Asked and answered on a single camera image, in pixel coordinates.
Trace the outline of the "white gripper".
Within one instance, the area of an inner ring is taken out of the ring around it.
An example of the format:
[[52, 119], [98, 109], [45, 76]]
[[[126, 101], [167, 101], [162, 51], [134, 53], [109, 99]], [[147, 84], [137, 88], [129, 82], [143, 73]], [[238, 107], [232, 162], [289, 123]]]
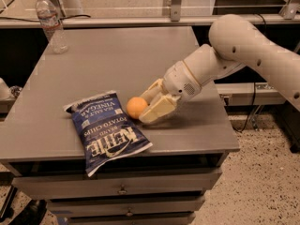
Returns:
[[142, 94], [149, 105], [139, 116], [144, 124], [151, 124], [172, 113], [177, 108], [177, 102], [189, 101], [202, 91], [202, 87], [191, 74], [183, 61], [170, 67], [162, 79], [153, 82]]

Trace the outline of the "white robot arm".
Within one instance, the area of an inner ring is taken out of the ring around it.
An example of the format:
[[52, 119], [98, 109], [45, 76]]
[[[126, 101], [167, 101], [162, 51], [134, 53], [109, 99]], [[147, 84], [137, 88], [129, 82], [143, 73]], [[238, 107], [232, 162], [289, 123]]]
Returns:
[[151, 124], [200, 94], [211, 81], [249, 67], [300, 110], [300, 55], [269, 40], [238, 15], [224, 15], [209, 29], [209, 42], [170, 67], [144, 91], [139, 116]]

